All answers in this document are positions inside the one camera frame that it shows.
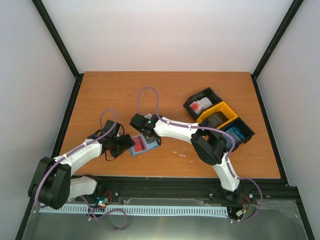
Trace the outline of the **teal card holder wallet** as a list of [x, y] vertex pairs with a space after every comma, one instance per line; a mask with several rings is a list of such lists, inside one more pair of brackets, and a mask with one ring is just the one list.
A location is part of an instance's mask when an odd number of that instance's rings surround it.
[[134, 146], [129, 149], [130, 155], [132, 157], [146, 153], [152, 149], [155, 149], [161, 145], [158, 141], [147, 141], [147, 139], [142, 135], [136, 135], [131, 138], [134, 142]]

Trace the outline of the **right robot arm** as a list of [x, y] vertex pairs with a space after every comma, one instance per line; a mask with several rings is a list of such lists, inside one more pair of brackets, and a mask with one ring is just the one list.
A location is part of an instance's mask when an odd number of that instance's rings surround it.
[[214, 128], [208, 120], [186, 123], [156, 114], [147, 117], [137, 113], [130, 120], [130, 125], [152, 140], [172, 138], [190, 143], [200, 160], [213, 166], [224, 190], [235, 192], [240, 186], [240, 177], [230, 161], [230, 153], [236, 146], [235, 139], [229, 133]]

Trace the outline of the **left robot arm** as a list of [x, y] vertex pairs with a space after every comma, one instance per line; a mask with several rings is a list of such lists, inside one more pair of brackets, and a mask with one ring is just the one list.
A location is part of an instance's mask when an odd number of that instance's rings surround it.
[[68, 200], [87, 195], [92, 201], [103, 198], [104, 188], [90, 176], [73, 178], [89, 161], [110, 152], [116, 159], [135, 145], [120, 123], [108, 120], [102, 129], [89, 135], [83, 143], [54, 158], [43, 157], [35, 170], [28, 196], [39, 208], [60, 209]]

